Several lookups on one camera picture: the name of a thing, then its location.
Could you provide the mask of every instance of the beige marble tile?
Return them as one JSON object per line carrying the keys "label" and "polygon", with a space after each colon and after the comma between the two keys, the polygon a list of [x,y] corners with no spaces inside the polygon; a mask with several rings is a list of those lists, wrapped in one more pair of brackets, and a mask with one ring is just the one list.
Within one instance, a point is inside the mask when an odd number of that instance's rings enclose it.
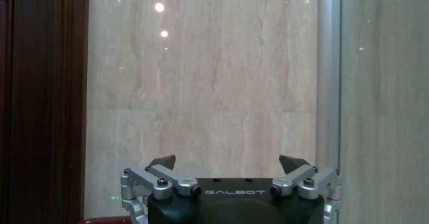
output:
{"label": "beige marble tile", "polygon": [[85,217],[163,155],[200,177],[314,163],[318,0],[89,1]]}
{"label": "beige marble tile", "polygon": [[88,73],[95,109],[314,112],[316,0],[91,0]]}
{"label": "beige marble tile", "polygon": [[425,223],[429,0],[343,0],[342,223]]}

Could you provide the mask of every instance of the screw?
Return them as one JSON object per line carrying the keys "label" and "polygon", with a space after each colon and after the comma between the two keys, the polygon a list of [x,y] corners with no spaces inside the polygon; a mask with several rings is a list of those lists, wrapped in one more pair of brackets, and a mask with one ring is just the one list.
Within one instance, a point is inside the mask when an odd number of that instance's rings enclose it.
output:
{"label": "screw", "polygon": [[276,185],[272,185],[270,188],[270,193],[272,196],[279,196],[282,194],[282,189]]}
{"label": "screw", "polygon": [[157,179],[156,183],[157,183],[157,186],[165,186],[168,184],[168,181],[165,178],[161,177]]}
{"label": "screw", "polygon": [[196,185],[196,186],[194,186],[192,188],[191,188],[191,190],[190,190],[190,195],[191,195],[191,197],[195,197],[195,196],[198,196],[200,194],[200,187]]}
{"label": "screw", "polygon": [[307,186],[314,186],[314,179],[312,178],[304,178],[303,184]]}

